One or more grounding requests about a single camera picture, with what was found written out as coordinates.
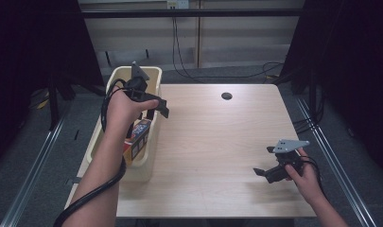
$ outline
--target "table top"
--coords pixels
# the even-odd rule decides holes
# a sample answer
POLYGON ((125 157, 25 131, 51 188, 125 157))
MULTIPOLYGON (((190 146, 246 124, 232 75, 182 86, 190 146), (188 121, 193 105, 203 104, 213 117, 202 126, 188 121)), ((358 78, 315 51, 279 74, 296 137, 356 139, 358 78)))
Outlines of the table top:
MULTIPOLYGON (((293 182, 268 183, 252 170, 278 165, 266 147, 298 139, 276 86, 161 84, 161 89, 170 115, 161 122, 152 177, 120 183, 118 217, 315 216, 293 182), (225 100, 222 93, 233 98, 225 100)), ((87 166, 84 159, 80 177, 87 166)))

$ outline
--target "plastic bin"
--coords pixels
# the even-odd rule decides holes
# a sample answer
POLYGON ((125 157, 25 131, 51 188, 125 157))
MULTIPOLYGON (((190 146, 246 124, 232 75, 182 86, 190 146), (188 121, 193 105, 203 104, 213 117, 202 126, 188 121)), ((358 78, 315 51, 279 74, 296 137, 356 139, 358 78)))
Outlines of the plastic bin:
MULTIPOLYGON (((149 76, 149 80, 147 81, 148 88, 147 93, 160 96, 161 95, 161 77, 162 77, 162 69, 158 67, 141 67, 144 72, 149 76)), ((130 66, 122 66, 116 68, 111 78, 108 81, 107 89, 109 88, 112 81, 115 79, 123 79, 128 81, 131 78, 131 67, 130 66)), ((124 175, 121 181, 132 181, 132 182, 146 182, 150 179, 152 175, 153 162, 155 159, 156 153, 156 144, 158 141, 158 134, 160 129, 161 122, 161 114, 155 112, 152 123, 149 129, 148 142, 140 151, 140 153, 135 157, 132 161, 131 166, 127 166, 126 174, 124 175)), ((94 133, 91 137, 90 143, 88 145, 86 151, 86 158, 88 163, 91 163, 94 153, 100 143, 100 140, 103 136, 102 126, 100 124, 100 117, 97 120, 94 133)))

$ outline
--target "metal bracket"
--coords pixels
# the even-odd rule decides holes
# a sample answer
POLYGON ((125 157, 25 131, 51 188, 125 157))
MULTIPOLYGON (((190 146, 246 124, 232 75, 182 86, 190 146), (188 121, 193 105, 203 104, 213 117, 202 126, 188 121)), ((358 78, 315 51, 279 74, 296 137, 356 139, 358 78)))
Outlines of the metal bracket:
POLYGON ((149 80, 149 76, 141 69, 141 67, 137 64, 136 61, 132 62, 131 66, 131 78, 140 77, 144 80, 149 80))
POLYGON ((81 179, 82 178, 80 178, 80 177, 75 177, 73 179, 67 179, 65 184, 68 186, 73 186, 74 183, 79 183, 81 181, 81 179))
POLYGON ((309 145, 309 141, 281 139, 273 149, 273 153, 288 153, 296 148, 303 148, 309 145))

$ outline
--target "wire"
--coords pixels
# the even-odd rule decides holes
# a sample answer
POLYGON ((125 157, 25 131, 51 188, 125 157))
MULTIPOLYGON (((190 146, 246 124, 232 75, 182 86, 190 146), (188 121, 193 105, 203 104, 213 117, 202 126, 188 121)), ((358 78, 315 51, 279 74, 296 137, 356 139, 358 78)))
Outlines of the wire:
POLYGON ((191 75, 189 75, 188 72, 185 70, 184 65, 183 65, 182 53, 180 52, 180 44, 179 44, 179 36, 178 36, 178 33, 177 33, 177 21, 176 21, 176 18, 173 17, 172 21, 173 21, 173 51, 172 51, 172 60, 173 60, 174 69, 176 70, 176 72, 180 76, 182 76, 184 78, 192 79, 192 80, 194 80, 195 82, 198 82, 198 83, 203 83, 202 81, 199 81, 199 80, 194 79, 193 77, 191 77, 191 75), (177 69, 176 62, 174 61, 174 52, 175 52, 176 41, 177 41, 177 50, 178 50, 178 53, 179 53, 180 63, 182 64, 183 71, 185 72, 186 75, 182 74, 177 69))
POLYGON ((267 78, 268 78, 268 75, 266 74, 267 71, 265 71, 265 66, 268 65, 268 64, 278 64, 278 65, 283 65, 283 63, 281 62, 266 62, 264 63, 264 65, 262 65, 262 71, 265 73, 265 77, 264 77, 264 81, 262 81, 262 84, 265 84, 267 78))
POLYGON ((302 156, 302 157, 309 158, 310 160, 312 160, 312 161, 302 160, 302 162, 305 163, 305 164, 311 164, 311 165, 314 166, 314 169, 315 169, 315 171, 317 173, 317 181, 318 181, 319 188, 321 189, 321 192, 323 193, 324 197, 327 199, 326 194, 324 193, 324 190, 323 190, 321 172, 319 171, 319 167, 317 165, 317 162, 313 158, 310 158, 310 157, 307 157, 307 156, 302 156))
POLYGON ((321 101, 320 101, 318 110, 316 111, 316 115, 318 117, 317 119, 314 119, 312 117, 308 117, 307 119, 299 120, 299 121, 296 121, 295 123, 293 122, 293 124, 301 124, 302 122, 305 122, 304 125, 302 125, 301 127, 296 129, 297 134, 301 134, 303 132, 310 131, 314 127, 318 126, 318 124, 321 122, 321 120, 323 118, 324 101, 325 101, 325 93, 324 93, 324 91, 322 91, 321 101))
MULTIPOLYGON (((122 91, 123 88, 119 88, 116 91, 112 92, 115 84, 117 82, 121 82, 124 86, 126 81, 123 79, 116 79, 112 85, 109 87, 109 90, 103 100, 102 108, 101 108, 101 124, 102 124, 102 130, 106 130, 106 124, 107 124, 107 111, 108 111, 108 106, 109 106, 109 101, 116 93, 117 91, 122 91)), ((126 173, 126 161, 124 157, 122 157, 120 168, 115 176, 113 176, 110 180, 108 180, 106 183, 102 184, 101 186, 97 187, 96 189, 92 190, 85 196, 79 198, 75 202, 73 202, 71 205, 69 205, 65 210, 63 210, 58 218, 56 218, 55 223, 53 224, 54 227, 60 227, 63 225, 63 223, 71 216, 73 215, 81 206, 83 206, 85 203, 89 202, 102 192, 106 191, 107 189, 111 188, 113 185, 115 185, 117 182, 123 178, 124 174, 126 173)))
POLYGON ((42 99, 42 101, 39 101, 39 102, 37 102, 37 103, 35 103, 35 104, 29 106, 28 108, 29 108, 29 109, 34 109, 36 106, 41 105, 42 103, 44 103, 44 102, 47 101, 47 100, 49 100, 49 96, 44 97, 44 99, 42 99))
POLYGON ((173 61, 173 66, 174 66, 174 69, 176 70, 176 72, 184 77, 184 78, 187 78, 187 79, 192 79, 194 80, 195 82, 198 82, 198 83, 203 83, 202 81, 200 80, 197 80, 197 79, 247 79, 247 78, 253 78, 253 77, 256 77, 256 76, 260 76, 262 74, 266 74, 267 72, 269 72, 270 70, 274 69, 274 68, 277 68, 279 67, 280 65, 283 65, 283 63, 281 62, 267 62, 265 63, 262 68, 263 68, 263 71, 260 72, 260 73, 256 73, 256 74, 252 74, 252 75, 248 75, 248 76, 229 76, 229 77, 221 77, 221 76, 217 76, 217 77, 211 77, 211 76, 199 76, 199 77, 192 77, 188 72, 187 70, 184 68, 184 65, 183 65, 183 58, 182 58, 182 54, 181 54, 181 51, 180 51, 180 43, 179 43, 179 36, 178 36, 178 32, 177 32, 177 20, 175 17, 172 18, 173 20, 173 48, 172 48, 172 61, 173 61), (182 65, 182 69, 183 71, 185 72, 185 75, 182 74, 176 67, 176 63, 175 63, 175 58, 174 58, 174 53, 175 53, 175 46, 176 46, 176 42, 177 42, 177 50, 178 50, 178 53, 179 53, 179 58, 180 58, 180 63, 182 65), (265 66, 268 65, 268 64, 274 64, 274 63, 277 63, 277 65, 271 67, 270 69, 268 70, 264 70, 265 69, 265 66))
POLYGON ((71 216, 73 215, 81 206, 83 206, 88 201, 92 200, 102 192, 106 191, 107 189, 111 188, 113 185, 115 185, 120 179, 124 176, 126 173, 126 161, 124 160, 124 157, 122 158, 121 165, 119 168, 119 171, 117 174, 108 180, 103 185, 97 187, 93 191, 89 192, 85 196, 79 198, 75 202, 73 202, 71 205, 69 205, 61 214, 56 218, 55 223, 53 224, 54 227, 60 227, 63 225, 63 223, 71 216))

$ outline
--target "forearm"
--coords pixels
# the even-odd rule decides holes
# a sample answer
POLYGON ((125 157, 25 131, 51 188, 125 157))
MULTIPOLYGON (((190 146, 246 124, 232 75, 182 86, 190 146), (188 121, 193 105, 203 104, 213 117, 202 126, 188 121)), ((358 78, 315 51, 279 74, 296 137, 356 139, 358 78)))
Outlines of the forearm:
POLYGON ((339 213, 333 208, 326 198, 320 198, 309 203, 323 227, 344 227, 348 226, 339 213))
MULTIPOLYGON (((124 132, 106 131, 93 161, 81 179, 71 202, 101 186, 117 174, 123 155, 124 132)), ((118 183, 78 209, 64 226, 114 226, 118 183)))

